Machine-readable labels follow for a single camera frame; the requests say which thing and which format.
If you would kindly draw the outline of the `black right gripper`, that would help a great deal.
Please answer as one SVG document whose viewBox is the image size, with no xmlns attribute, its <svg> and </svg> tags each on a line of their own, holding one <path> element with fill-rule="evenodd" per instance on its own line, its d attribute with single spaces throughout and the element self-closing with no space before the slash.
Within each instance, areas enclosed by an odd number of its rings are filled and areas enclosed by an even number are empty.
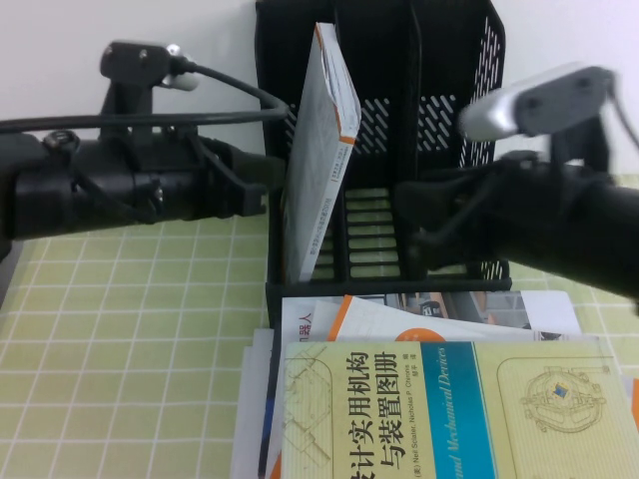
<svg viewBox="0 0 639 479">
<path fill-rule="evenodd" d="M 446 181 L 402 182 L 393 199 L 415 225 L 408 244 L 414 269 L 504 259 L 569 270 L 569 168 L 534 152 L 452 171 Z"/>
</svg>

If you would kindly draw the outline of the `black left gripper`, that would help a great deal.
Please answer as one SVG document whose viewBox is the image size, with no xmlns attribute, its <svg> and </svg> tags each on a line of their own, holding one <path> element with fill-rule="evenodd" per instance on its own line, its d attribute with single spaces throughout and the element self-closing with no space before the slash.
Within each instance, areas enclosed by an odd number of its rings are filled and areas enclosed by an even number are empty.
<svg viewBox="0 0 639 479">
<path fill-rule="evenodd" d="M 142 146 L 113 135 L 99 145 L 101 226 L 263 215 L 268 189 L 286 179 L 284 160 L 192 132 L 154 134 Z"/>
</svg>

